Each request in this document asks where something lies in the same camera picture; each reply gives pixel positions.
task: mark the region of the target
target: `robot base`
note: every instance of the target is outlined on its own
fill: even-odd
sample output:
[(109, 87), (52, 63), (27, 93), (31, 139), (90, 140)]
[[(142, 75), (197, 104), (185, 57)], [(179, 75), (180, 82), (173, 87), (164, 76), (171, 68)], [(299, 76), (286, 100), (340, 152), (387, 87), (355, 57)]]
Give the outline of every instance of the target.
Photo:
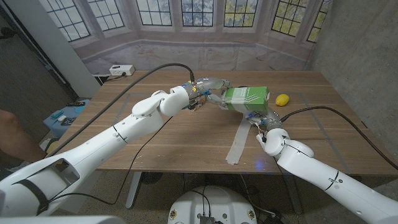
[[(168, 224), (209, 223), (209, 206), (205, 200), (205, 216), (203, 216), (203, 187), (193, 189), (200, 194), (189, 191), (174, 202), (170, 209)], [(210, 203), (211, 217), (214, 221), (224, 224), (257, 223), (256, 214), (251, 204), (233, 190), (219, 186), (206, 186), (204, 195)]]

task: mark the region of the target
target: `power strip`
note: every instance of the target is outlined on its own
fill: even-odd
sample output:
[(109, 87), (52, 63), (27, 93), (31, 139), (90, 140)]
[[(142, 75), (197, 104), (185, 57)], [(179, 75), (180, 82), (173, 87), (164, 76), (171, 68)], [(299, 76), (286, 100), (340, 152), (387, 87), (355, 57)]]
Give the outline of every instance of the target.
[(132, 75), (135, 69), (132, 65), (112, 65), (109, 71), (111, 72), (111, 75), (121, 76), (123, 72), (126, 72), (126, 75)]

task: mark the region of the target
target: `window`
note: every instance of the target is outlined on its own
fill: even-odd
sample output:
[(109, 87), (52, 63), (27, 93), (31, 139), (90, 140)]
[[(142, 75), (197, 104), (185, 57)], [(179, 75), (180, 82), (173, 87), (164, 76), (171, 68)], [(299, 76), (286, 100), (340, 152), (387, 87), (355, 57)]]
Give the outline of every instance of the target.
[(90, 35), (72, 0), (40, 0), (40, 3), (69, 42)]
[(88, 0), (102, 31), (124, 26), (114, 0)]
[(142, 25), (171, 26), (169, 0), (137, 0)]
[(325, 20), (326, 14), (328, 13), (329, 4), (331, 0), (323, 0), (322, 6), (319, 9), (319, 13), (315, 23), (311, 29), (311, 33), (308, 36), (308, 41), (316, 43), (318, 40), (319, 32), (321, 31), (323, 21)]
[(225, 27), (252, 27), (257, 0), (226, 0)]
[(213, 0), (181, 0), (183, 26), (213, 26)]
[(307, 4), (308, 0), (280, 0), (272, 30), (295, 37)]

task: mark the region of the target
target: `lemon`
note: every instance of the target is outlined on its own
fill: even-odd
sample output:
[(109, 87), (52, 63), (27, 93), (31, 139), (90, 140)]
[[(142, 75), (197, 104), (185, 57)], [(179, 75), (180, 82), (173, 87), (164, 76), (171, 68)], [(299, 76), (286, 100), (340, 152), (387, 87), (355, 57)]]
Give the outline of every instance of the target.
[(285, 106), (289, 102), (289, 96), (286, 94), (281, 94), (276, 98), (276, 105), (278, 106)]

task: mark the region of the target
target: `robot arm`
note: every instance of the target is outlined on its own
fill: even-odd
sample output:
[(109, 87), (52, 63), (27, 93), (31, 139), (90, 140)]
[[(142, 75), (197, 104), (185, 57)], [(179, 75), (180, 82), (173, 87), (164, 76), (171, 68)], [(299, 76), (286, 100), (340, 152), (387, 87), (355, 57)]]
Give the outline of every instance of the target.
[(97, 167), (125, 145), (159, 130), (164, 123), (161, 113), (175, 116), (222, 86), (229, 88), (230, 83), (206, 78), (172, 88), (170, 94), (159, 90), (134, 105), (127, 118), (82, 145), (13, 173), (0, 182), (0, 217), (50, 215), (67, 199), (52, 198), (75, 192)]
[(263, 120), (265, 124), (272, 124), (266, 125), (268, 133), (259, 134), (256, 139), (268, 155), (278, 159), (278, 165), (319, 187), (367, 223), (397, 223), (398, 202), (314, 159), (313, 151), (291, 140), (272, 114), (269, 112)]

